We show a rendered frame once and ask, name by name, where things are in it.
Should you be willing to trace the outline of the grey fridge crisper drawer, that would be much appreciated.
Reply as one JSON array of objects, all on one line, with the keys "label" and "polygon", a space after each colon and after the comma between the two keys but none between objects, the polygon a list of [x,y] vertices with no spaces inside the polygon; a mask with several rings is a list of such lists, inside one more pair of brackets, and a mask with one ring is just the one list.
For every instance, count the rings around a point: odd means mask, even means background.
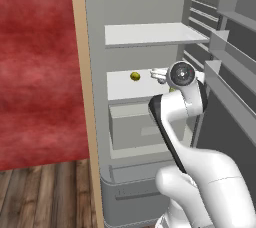
[{"label": "grey fridge crisper drawer", "polygon": [[109,115],[114,150],[139,147],[167,150],[161,133],[149,114],[147,102],[110,105]]}]

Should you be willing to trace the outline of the tan cabinet side panel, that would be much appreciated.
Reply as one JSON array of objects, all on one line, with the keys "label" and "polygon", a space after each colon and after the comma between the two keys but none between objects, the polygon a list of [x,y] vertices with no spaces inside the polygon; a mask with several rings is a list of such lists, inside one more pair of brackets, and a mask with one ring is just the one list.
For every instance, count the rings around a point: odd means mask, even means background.
[{"label": "tan cabinet side panel", "polygon": [[97,228],[104,228],[98,161],[98,146],[94,113],[94,99],[92,90],[91,61],[86,17],[86,0],[72,0],[72,3],[84,100],[88,148],[90,155],[90,173],[95,204],[96,224]]}]

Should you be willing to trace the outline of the grey fridge door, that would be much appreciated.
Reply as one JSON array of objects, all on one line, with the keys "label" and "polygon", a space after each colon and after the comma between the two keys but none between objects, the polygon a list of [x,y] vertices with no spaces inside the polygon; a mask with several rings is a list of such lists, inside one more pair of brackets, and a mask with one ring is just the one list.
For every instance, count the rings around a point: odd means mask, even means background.
[{"label": "grey fridge door", "polygon": [[[256,32],[221,15],[221,25],[218,31],[222,30],[229,31],[227,38],[229,43],[256,61]],[[213,56],[211,61],[214,60],[220,61]],[[256,95],[222,62],[219,75],[256,113]],[[209,86],[208,89],[209,105],[198,123],[198,133],[194,145],[198,148],[218,150],[232,157],[244,176],[256,207],[256,145],[246,136]]]}]

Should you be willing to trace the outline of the grey freezer drawer front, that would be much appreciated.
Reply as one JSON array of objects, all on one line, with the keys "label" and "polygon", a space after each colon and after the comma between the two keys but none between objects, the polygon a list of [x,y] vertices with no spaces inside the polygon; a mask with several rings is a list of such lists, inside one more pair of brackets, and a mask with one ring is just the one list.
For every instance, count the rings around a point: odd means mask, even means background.
[{"label": "grey freezer drawer front", "polygon": [[[171,162],[118,167],[110,170],[110,181],[100,177],[104,228],[141,228],[153,225],[169,206],[169,198],[156,188],[158,170]],[[159,192],[160,195],[116,200],[117,194]]]}]

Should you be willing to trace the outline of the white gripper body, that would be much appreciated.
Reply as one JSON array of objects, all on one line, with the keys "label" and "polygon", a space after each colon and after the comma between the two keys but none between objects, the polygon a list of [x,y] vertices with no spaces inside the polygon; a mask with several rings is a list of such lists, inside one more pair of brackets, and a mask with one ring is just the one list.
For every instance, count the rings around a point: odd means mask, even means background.
[{"label": "white gripper body", "polygon": [[163,68],[153,68],[150,70],[151,77],[156,79],[160,84],[166,83],[167,70]]}]

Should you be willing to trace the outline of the grey fridge door bin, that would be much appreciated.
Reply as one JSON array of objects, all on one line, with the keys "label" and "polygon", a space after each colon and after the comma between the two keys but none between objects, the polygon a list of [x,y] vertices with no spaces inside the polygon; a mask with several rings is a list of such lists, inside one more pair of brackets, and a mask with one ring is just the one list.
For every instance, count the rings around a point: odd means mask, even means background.
[{"label": "grey fridge door bin", "polygon": [[247,137],[256,145],[256,113],[219,75],[221,62],[206,61],[205,81]]},{"label": "grey fridge door bin", "polygon": [[256,0],[219,0],[217,12],[256,32]]},{"label": "grey fridge door bin", "polygon": [[209,51],[256,95],[256,61],[227,41],[228,30],[211,33]]}]

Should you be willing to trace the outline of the white fridge shelf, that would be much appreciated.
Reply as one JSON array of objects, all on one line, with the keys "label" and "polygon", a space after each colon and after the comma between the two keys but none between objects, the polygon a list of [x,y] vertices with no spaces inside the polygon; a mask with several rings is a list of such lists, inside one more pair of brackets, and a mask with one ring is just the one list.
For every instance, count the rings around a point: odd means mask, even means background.
[{"label": "white fridge shelf", "polygon": [[149,69],[137,70],[138,81],[131,79],[132,70],[107,73],[107,93],[109,100],[144,98],[169,92],[167,84],[153,79]]},{"label": "white fridge shelf", "polygon": [[208,37],[181,22],[105,26],[106,48],[165,46],[208,42]]}]

